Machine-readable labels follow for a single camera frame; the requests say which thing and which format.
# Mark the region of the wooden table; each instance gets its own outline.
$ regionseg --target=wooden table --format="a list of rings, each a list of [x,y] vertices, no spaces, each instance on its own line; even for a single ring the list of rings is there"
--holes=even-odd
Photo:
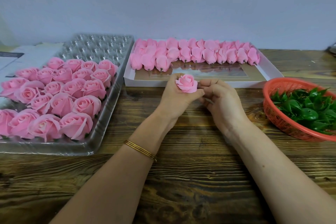
[[[262,50],[284,76],[336,92],[336,58],[322,51]],[[261,89],[237,89],[246,114],[336,199],[336,143],[310,143],[265,118]],[[0,155],[0,223],[48,223],[159,104],[163,88],[123,88],[103,144],[89,157]],[[194,102],[165,137],[134,223],[274,223],[258,187],[209,112]]]

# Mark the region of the orange plastic basket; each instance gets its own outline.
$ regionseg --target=orange plastic basket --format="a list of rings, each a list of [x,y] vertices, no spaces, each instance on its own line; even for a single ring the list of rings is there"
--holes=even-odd
[[[293,121],[283,112],[281,112],[275,106],[275,104],[273,104],[270,98],[270,95],[273,95],[277,90],[279,91],[279,94],[282,94],[284,91],[292,92],[293,90],[296,89],[305,89],[310,91],[315,87],[317,87],[318,90],[323,90],[321,86],[318,86],[310,82],[305,82],[303,80],[298,80],[295,78],[282,77],[271,79],[268,82],[266,82],[263,89],[263,94],[265,98],[264,112],[267,118],[275,126],[277,126],[280,130],[282,130],[283,132],[287,133],[292,137],[311,142],[321,142],[324,140],[336,142],[335,135],[330,136],[318,133]],[[325,96],[331,96],[332,99],[336,99],[336,95],[330,91],[327,91]]]

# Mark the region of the person's right hand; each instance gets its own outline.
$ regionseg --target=person's right hand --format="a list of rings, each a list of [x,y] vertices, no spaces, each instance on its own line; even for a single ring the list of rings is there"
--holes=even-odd
[[[227,83],[219,79],[203,79],[199,87],[205,92],[199,100],[211,112],[217,128],[224,135],[229,136],[233,129],[250,122],[236,90]]]

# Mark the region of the bracelet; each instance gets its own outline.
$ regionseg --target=bracelet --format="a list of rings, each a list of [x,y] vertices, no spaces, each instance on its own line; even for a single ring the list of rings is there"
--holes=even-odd
[[[145,150],[144,148],[136,145],[135,143],[132,143],[128,140],[124,142],[125,145],[128,145],[129,147],[133,148],[134,150],[137,150],[138,152],[141,152],[142,154],[146,155],[147,157],[150,157],[154,160],[154,162],[157,161],[156,156],[151,154],[149,151]]]

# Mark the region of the person's right arm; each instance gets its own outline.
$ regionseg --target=person's right arm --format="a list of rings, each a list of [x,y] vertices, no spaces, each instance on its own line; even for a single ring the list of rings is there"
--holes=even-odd
[[[336,223],[336,201],[246,117],[236,90],[220,80],[199,84],[205,92],[200,101],[232,142],[277,223]]]

